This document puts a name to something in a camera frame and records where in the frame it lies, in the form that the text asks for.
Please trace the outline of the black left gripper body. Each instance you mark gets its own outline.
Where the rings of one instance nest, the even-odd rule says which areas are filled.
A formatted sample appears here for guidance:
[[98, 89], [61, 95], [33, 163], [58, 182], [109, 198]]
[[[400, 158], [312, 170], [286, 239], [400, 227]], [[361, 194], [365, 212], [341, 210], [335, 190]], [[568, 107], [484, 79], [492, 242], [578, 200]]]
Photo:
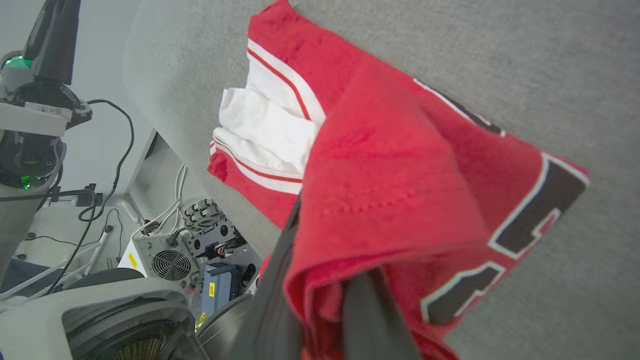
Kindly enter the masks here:
[[92, 120], [93, 109], [64, 83], [35, 79], [32, 60], [23, 59], [20, 52], [10, 52], [1, 59], [1, 102], [35, 109], [48, 107], [54, 114], [67, 118], [67, 126], [78, 126]]

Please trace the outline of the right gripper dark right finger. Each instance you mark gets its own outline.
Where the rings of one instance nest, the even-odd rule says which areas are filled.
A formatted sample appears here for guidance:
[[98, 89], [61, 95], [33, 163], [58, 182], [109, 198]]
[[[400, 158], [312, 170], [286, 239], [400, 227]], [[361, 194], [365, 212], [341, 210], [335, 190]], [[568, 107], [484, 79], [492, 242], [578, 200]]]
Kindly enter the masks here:
[[346, 360], [420, 360], [421, 354], [379, 269], [347, 281], [342, 301]]

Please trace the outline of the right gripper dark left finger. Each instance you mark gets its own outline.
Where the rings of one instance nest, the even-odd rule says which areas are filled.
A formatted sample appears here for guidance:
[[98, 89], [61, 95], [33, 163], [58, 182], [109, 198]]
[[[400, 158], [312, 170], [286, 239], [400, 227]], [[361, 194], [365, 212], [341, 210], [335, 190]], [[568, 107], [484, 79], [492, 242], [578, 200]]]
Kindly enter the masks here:
[[268, 264], [263, 267], [253, 307], [231, 346], [231, 360], [299, 360], [302, 357], [303, 326], [290, 309], [283, 288], [293, 259], [301, 205], [299, 195]]

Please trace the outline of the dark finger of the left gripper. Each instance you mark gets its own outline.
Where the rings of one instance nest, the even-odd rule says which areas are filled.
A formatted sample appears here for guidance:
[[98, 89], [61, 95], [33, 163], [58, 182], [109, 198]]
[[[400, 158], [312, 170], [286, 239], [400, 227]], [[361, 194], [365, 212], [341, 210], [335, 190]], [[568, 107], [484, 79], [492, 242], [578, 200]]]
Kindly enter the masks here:
[[80, 0], [55, 1], [50, 27], [39, 55], [33, 60], [34, 77], [66, 85], [73, 83], [81, 6]]
[[50, 29], [51, 18], [56, 6], [57, 2], [55, 0], [46, 0], [44, 2], [23, 49], [23, 59], [34, 60], [38, 57], [47, 32]]

